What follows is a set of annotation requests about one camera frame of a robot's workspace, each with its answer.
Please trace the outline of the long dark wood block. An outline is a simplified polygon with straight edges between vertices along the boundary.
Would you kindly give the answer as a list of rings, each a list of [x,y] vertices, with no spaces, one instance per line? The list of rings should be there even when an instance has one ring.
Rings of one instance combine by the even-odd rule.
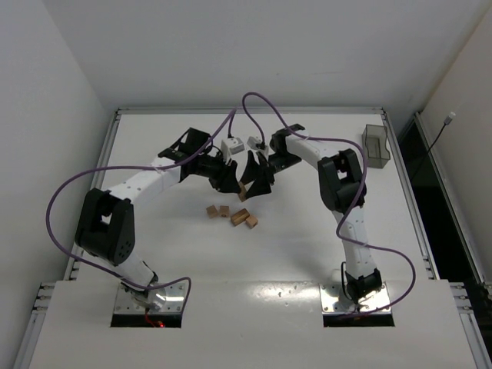
[[[239,181],[238,182],[240,192],[238,193],[238,198],[241,202],[244,202],[247,200],[247,189],[246,187]]]

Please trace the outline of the grey translucent plastic bin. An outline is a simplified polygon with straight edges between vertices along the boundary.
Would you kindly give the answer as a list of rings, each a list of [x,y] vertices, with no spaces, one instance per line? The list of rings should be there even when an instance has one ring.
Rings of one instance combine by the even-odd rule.
[[[363,149],[367,156],[367,166],[382,169],[391,159],[387,147],[387,128],[383,125],[366,125],[362,134]]]

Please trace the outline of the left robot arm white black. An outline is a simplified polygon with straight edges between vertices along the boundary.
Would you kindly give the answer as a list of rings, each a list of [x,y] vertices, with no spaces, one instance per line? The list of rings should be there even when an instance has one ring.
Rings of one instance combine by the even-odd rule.
[[[75,234],[77,246],[105,262],[133,294],[147,297],[158,277],[134,252],[135,211],[190,175],[207,178],[221,193],[239,193],[238,164],[231,157],[244,150],[243,142],[228,137],[216,155],[210,154],[213,147],[208,133],[190,128],[158,154],[150,170],[106,190],[91,189]]]

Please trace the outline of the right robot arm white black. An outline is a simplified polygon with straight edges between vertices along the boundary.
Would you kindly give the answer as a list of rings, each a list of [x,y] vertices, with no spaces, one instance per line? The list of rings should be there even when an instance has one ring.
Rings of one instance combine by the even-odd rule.
[[[355,304],[382,287],[381,273],[372,258],[364,225],[361,165],[352,149],[335,151],[322,141],[308,138],[302,125],[291,125],[271,136],[272,155],[248,152],[241,179],[241,196],[253,198],[271,193],[274,176],[304,161],[317,171],[321,200],[340,229],[345,254],[345,297]]]

